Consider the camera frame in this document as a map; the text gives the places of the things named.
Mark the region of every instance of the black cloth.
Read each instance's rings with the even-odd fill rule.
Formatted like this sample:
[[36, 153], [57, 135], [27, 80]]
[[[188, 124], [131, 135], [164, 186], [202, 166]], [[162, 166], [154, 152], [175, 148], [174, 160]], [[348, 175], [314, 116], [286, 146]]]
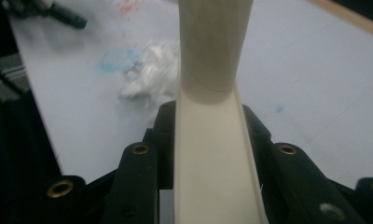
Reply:
[[23, 220], [30, 199], [60, 175], [32, 93], [0, 102], [0, 223]]

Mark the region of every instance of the beige cylinder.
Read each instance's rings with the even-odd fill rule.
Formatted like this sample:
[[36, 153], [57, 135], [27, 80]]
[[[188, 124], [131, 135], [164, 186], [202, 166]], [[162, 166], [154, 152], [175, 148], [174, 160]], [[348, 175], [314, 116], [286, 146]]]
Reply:
[[226, 95], [233, 88], [252, 4], [253, 0], [179, 0], [180, 72], [187, 89]]

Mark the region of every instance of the blue spot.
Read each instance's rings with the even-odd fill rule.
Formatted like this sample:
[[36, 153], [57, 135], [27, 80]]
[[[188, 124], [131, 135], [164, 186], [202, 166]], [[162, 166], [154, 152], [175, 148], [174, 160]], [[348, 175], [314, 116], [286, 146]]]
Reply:
[[284, 110], [285, 110], [285, 107], [284, 107], [283, 105], [278, 105], [278, 106], [276, 107], [276, 113], [277, 113], [277, 114], [282, 113]]
[[105, 53], [100, 61], [104, 72], [127, 72], [139, 65], [140, 52], [135, 49], [115, 49]]

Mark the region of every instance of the black cable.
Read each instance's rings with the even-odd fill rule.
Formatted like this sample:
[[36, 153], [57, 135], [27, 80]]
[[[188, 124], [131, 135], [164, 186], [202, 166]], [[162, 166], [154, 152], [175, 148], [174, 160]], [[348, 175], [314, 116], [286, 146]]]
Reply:
[[5, 76], [3, 76], [3, 74], [1, 73], [1, 71], [0, 71], [0, 80], [3, 81], [3, 83], [7, 87], [9, 87], [11, 90], [13, 90], [19, 96], [23, 95], [23, 91], [21, 89], [19, 89], [19, 87], [17, 87], [15, 84], [13, 84], [12, 82], [10, 82]]

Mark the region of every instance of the table surface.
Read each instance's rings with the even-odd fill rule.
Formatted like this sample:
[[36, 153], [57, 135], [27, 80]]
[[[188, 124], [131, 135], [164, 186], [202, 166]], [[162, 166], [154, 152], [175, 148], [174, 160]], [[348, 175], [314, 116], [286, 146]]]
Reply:
[[[117, 168], [156, 109], [119, 98], [125, 77], [106, 58], [178, 40], [178, 5], [59, 2], [88, 19], [85, 30], [43, 18], [11, 25], [62, 172], [90, 182]], [[303, 148], [348, 187], [373, 176], [373, 35], [307, 0], [255, 0], [237, 79], [273, 142]]]

